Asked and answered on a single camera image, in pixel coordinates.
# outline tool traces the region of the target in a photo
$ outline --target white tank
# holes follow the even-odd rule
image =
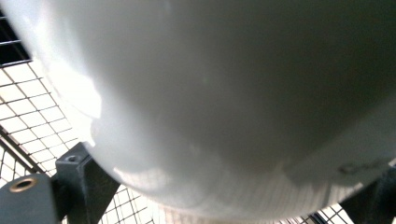
[[[394,1],[0,2],[92,156],[180,214],[299,216],[395,158]]]

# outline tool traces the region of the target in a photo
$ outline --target metal grid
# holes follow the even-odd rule
[[[0,9],[0,188],[30,173],[56,173],[55,161],[77,142],[49,83],[38,73]],[[338,204],[318,211],[332,224],[353,223]],[[99,223],[191,223],[120,186]],[[273,223],[315,224],[310,217]]]

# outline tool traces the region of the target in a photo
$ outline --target wire mesh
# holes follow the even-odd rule
[[[0,188],[30,173],[56,173],[55,161],[77,142],[47,80],[38,72],[0,9]],[[201,223],[150,205],[120,186],[99,223]],[[318,211],[327,223],[353,223],[338,204]],[[308,216],[272,223],[315,224]]]

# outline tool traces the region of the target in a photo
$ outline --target dark gray bracket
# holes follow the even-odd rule
[[[82,144],[56,161],[57,174],[28,175],[0,189],[0,223],[98,223],[119,183]]]
[[[396,216],[396,168],[341,203],[355,224],[390,224]]]
[[[52,185],[46,175],[27,175],[0,189],[0,223],[58,223]]]

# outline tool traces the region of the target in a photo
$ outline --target black metal support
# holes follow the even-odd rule
[[[82,144],[56,161],[58,173],[28,175],[0,189],[0,223],[98,223],[119,183]]]
[[[0,147],[5,150],[14,160],[16,160],[23,168],[25,168],[29,173],[34,174],[37,170],[27,164],[24,160],[22,160],[5,142],[3,139],[0,139]]]
[[[396,216],[396,168],[391,167],[341,206],[355,224],[392,223]]]
[[[27,175],[0,189],[0,223],[58,223],[50,178]]]
[[[44,173],[43,169],[41,169],[26,153],[21,149],[18,144],[8,136],[6,130],[0,125],[0,135],[27,161],[32,168],[29,169],[31,173]]]
[[[70,223],[98,223],[120,184],[99,167],[82,144],[62,155],[56,169],[58,186],[67,187],[73,201],[60,218],[67,214]]]

